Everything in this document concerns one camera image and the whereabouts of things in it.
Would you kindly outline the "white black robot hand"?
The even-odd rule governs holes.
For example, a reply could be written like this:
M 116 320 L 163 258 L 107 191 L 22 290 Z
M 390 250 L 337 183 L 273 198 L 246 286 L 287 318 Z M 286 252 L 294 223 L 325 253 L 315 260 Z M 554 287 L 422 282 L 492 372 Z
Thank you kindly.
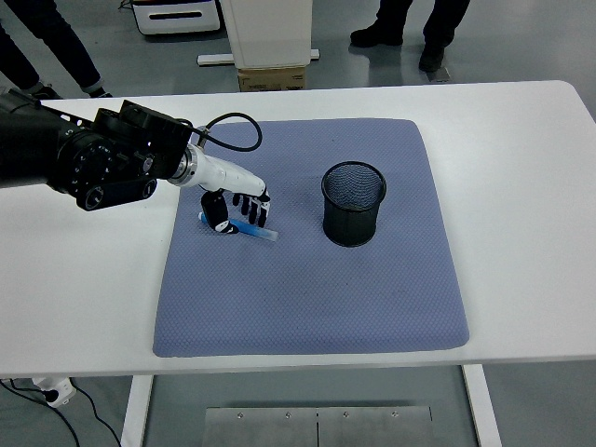
M 222 234 L 235 234 L 237 226 L 229 220 L 224 192 L 233 194 L 233 204 L 250 224 L 264 227 L 270 211 L 270 195 L 264 181 L 240 166 L 216 157 L 203 156 L 194 179 L 205 190 L 201 208 L 209 227 Z

